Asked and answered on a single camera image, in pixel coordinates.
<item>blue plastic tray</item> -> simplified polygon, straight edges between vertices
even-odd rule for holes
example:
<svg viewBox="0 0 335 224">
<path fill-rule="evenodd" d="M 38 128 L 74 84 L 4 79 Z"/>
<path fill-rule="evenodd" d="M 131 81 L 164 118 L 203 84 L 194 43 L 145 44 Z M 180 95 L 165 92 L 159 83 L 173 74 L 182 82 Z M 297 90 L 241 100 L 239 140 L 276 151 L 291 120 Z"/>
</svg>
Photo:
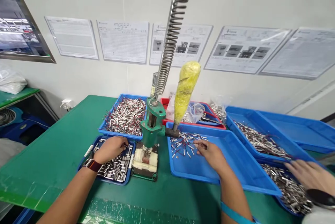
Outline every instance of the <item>blue plastic tray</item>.
<svg viewBox="0 0 335 224">
<path fill-rule="evenodd" d="M 335 151 L 335 129 L 330 125 L 307 118 L 259 111 L 305 150 L 331 153 Z"/>
<path fill-rule="evenodd" d="M 107 136 L 97 136 L 97 138 L 95 139 L 95 141 L 93 142 L 93 144 L 91 145 L 91 151 L 87 152 L 86 155 L 83 157 L 83 159 L 81 160 L 79 166 L 78 166 L 78 169 L 77 171 L 80 170 L 80 168 L 83 166 L 84 162 L 87 160 L 87 158 L 90 156 L 90 153 L 93 151 L 93 149 L 95 148 L 95 146 L 98 144 L 98 147 L 100 148 L 102 146 L 103 143 L 99 142 L 100 139 L 108 139 L 109 137 Z M 128 138 L 128 143 L 129 144 L 132 144 L 133 145 L 133 150 L 132 150 L 132 155 L 135 153 L 135 149 L 136 149 L 136 141 L 135 139 L 131 139 L 131 138 Z M 131 169 L 128 168 L 127 170 L 127 177 L 126 177 L 126 180 L 124 182 L 117 182 L 117 181 L 113 181 L 113 180 L 108 180 L 108 179 L 105 179 L 103 177 L 100 177 L 100 176 L 97 176 L 97 179 L 101 180 L 101 181 L 104 181 L 104 182 L 107 182 L 107 183 L 111 183 L 111 184 L 116 184 L 116 185 L 119 185 L 119 186 L 124 186 L 125 184 L 128 183 L 129 181 L 129 177 L 130 177 L 130 171 Z"/>
<path fill-rule="evenodd" d="M 110 112 L 114 111 L 114 109 L 119 105 L 120 101 L 123 98 L 131 98 L 131 99 L 138 99 L 138 98 L 140 98 L 140 99 L 146 101 L 148 97 L 147 96 L 137 96 L 137 95 L 121 94 L 119 96 L 119 98 L 116 100 L 116 102 L 114 103 L 114 105 L 111 108 Z M 124 133 L 119 133 L 119 132 L 114 132 L 114 131 L 103 130 L 105 128 L 105 125 L 106 125 L 106 122 L 105 122 L 105 120 L 103 120 L 102 124 L 100 125 L 100 127 L 98 129 L 98 132 L 100 132 L 104 136 L 109 136 L 109 137 L 112 137 L 112 136 L 123 136 L 123 137 L 126 137 L 126 138 L 133 138 L 136 141 L 141 141 L 142 138 L 143 138 L 143 134 L 141 136 L 135 136 L 135 135 L 130 135 L 130 134 L 124 134 Z"/>
<path fill-rule="evenodd" d="M 173 123 L 167 122 L 166 127 L 172 128 Z M 223 152 L 228 164 L 240 180 L 243 189 L 270 195 L 281 196 L 281 191 L 270 179 L 263 168 L 251 156 L 236 136 L 227 130 L 201 127 L 196 125 L 183 124 L 182 131 L 197 133 L 216 144 Z M 188 156 L 179 155 L 179 158 L 172 158 L 170 137 L 167 138 L 169 148 L 170 170 L 174 176 L 193 179 L 212 184 L 220 184 L 219 176 L 200 155 Z"/>
<path fill-rule="evenodd" d="M 244 134 L 240 131 L 237 125 L 234 123 L 240 122 L 246 126 L 249 126 L 256 131 L 263 134 L 269 134 L 272 139 L 283 148 L 292 159 L 302 159 L 305 161 L 316 162 L 307 152 L 305 152 L 300 146 L 298 146 L 293 140 L 285 136 L 280 130 L 278 130 L 274 125 L 272 125 L 266 118 L 259 114 L 255 110 L 238 108 L 233 106 L 228 106 L 226 108 L 227 112 L 227 125 L 228 128 L 236 134 L 236 136 L 241 140 L 245 147 L 250 151 L 250 153 L 257 159 L 268 159 L 274 161 L 287 161 L 284 158 L 276 157 L 269 154 L 264 154 L 258 152 L 254 146 L 247 140 Z"/>
<path fill-rule="evenodd" d="M 274 166 L 274 167 L 278 167 L 278 168 L 282 168 L 284 170 L 287 170 L 287 168 L 283 164 L 281 164 L 281 163 L 276 163 L 276 162 L 271 162 L 271 161 L 266 161 L 266 160 L 257 160 L 257 162 L 260 163 L 260 164 L 268 164 L 268 165 L 271 165 L 271 166 Z M 292 173 L 288 172 L 288 175 L 291 178 L 293 178 L 295 181 L 297 181 L 297 179 L 293 176 Z M 283 203 L 283 201 L 280 199 L 280 196 L 274 196 L 274 198 L 279 203 L 279 205 L 281 205 L 282 208 L 284 208 L 290 214 L 293 214 L 293 215 L 299 216 L 299 217 L 303 217 L 303 215 L 301 215 L 301 214 L 295 214 L 294 212 L 292 212 L 292 210 L 290 210 L 289 208 L 287 208 L 285 206 L 285 204 Z"/>
</svg>

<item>blue wristband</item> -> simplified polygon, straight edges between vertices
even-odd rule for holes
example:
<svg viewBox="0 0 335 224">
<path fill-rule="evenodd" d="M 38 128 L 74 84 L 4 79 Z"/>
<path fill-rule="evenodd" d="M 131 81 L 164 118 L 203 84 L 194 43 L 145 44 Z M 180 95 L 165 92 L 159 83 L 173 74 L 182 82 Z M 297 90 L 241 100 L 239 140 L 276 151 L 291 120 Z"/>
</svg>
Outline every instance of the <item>blue wristband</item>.
<svg viewBox="0 0 335 224">
<path fill-rule="evenodd" d="M 221 201 L 221 210 L 238 224 L 254 224 L 255 223 L 239 215 L 238 213 L 236 213 L 234 210 L 232 210 L 229 206 L 227 206 L 222 201 Z"/>
</svg>

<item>person's right hand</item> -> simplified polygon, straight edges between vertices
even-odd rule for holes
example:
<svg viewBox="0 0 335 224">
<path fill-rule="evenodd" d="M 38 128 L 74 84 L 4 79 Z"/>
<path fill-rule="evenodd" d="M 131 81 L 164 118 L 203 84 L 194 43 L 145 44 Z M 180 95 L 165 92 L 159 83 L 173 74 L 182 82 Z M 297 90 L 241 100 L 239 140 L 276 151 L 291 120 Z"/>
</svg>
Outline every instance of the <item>person's right hand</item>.
<svg viewBox="0 0 335 224">
<path fill-rule="evenodd" d="M 318 189 L 335 197 L 335 177 L 317 163 L 303 160 L 285 163 L 287 169 L 299 180 L 305 190 Z"/>
<path fill-rule="evenodd" d="M 194 140 L 193 143 L 198 145 L 198 151 L 196 153 L 198 155 L 204 156 L 209 165 L 217 173 L 220 173 L 227 164 L 227 161 L 219 147 L 206 140 Z"/>
<path fill-rule="evenodd" d="M 115 136 L 107 139 L 94 154 L 94 160 L 99 164 L 104 164 L 112 160 L 128 146 L 128 140 L 125 137 Z"/>
</svg>

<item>green workbench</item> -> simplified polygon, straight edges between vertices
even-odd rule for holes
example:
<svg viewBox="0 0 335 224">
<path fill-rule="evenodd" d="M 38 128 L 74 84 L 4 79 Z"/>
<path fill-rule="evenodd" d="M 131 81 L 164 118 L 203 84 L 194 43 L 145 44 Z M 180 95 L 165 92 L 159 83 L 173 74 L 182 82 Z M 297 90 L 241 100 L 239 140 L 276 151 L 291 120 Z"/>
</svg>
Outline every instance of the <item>green workbench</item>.
<svg viewBox="0 0 335 224">
<path fill-rule="evenodd" d="M 77 172 L 116 98 L 86 97 L 0 170 L 0 200 L 45 212 Z M 218 223 L 220 187 L 171 175 L 166 138 L 159 140 L 158 180 L 126 186 L 96 181 L 80 222 Z M 268 195 L 245 192 L 261 223 L 299 223 Z"/>
<path fill-rule="evenodd" d="M 9 107 L 23 99 L 33 96 L 39 89 L 26 87 L 17 94 L 0 91 L 0 109 Z"/>
</svg>

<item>window frame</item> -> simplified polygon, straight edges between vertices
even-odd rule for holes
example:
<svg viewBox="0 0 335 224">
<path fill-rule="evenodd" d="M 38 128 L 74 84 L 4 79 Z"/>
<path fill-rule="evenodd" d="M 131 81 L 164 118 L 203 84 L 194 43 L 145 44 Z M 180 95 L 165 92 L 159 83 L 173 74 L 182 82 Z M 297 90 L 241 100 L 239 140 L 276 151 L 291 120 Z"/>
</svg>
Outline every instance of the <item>window frame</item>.
<svg viewBox="0 0 335 224">
<path fill-rule="evenodd" d="M 25 15 L 25 18 L 29 21 L 29 24 L 33 31 L 35 32 L 35 36 L 40 42 L 44 52 L 49 56 L 37 56 L 37 55 L 26 55 L 26 54 L 14 54 L 14 53 L 3 53 L 0 52 L 0 59 L 10 59 L 10 60 L 23 60 L 29 62 L 43 62 L 43 63 L 56 63 L 47 43 L 45 42 L 34 18 L 32 17 L 26 3 L 24 0 L 17 1 L 19 7 Z"/>
</svg>

